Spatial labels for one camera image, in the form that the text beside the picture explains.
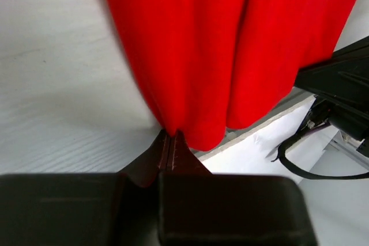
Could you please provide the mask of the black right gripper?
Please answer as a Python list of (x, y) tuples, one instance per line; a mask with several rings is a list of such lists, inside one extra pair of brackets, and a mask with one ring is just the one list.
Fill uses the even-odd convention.
[(329, 123), (368, 148), (368, 37), (301, 69), (295, 86), (315, 96), (303, 128)]

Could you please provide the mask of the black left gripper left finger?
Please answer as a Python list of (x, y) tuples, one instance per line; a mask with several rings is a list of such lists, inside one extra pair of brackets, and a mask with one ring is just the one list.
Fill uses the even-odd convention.
[(159, 245), (157, 177), (170, 138), (117, 173), (1, 176), (2, 245)]

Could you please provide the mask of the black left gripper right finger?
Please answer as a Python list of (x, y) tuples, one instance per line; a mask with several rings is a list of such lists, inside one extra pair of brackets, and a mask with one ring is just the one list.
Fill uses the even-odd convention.
[(317, 245), (303, 194), (283, 176), (216, 175), (184, 136), (158, 180), (161, 245)]

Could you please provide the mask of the red t shirt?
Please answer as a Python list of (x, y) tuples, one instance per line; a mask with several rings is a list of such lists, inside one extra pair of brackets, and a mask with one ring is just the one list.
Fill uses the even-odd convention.
[(107, 0), (140, 91), (197, 150), (266, 115), (330, 58), (356, 0)]

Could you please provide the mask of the aluminium table rail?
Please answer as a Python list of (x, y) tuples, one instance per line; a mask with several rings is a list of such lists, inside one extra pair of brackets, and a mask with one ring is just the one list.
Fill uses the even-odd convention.
[[(251, 127), (239, 131), (227, 131), (224, 138), (227, 141), (222, 151), (228, 151), (231, 147), (233, 147), (231, 150), (235, 150), (235, 145), (238, 148), (242, 146), (246, 150), (252, 150), (255, 153), (259, 151), (261, 153), (255, 154), (259, 159), (258, 164), (261, 164), (262, 157), (265, 161), (271, 161), (272, 157), (276, 155), (277, 146), (297, 130), (298, 123), (302, 122), (313, 100), (311, 93), (293, 88), (271, 112)], [(303, 138), (300, 142), (291, 146), (290, 150), (292, 151), (294, 148), (300, 147), (299, 145), (305, 140), (327, 140), (329, 137), (328, 129), (307, 135), (307, 138)], [(354, 162), (368, 168), (368, 158), (356, 151), (354, 146), (356, 146), (354, 140), (349, 139), (348, 135), (344, 134), (343, 131), (337, 131), (324, 149), (329, 150), (332, 148), (342, 152)]]

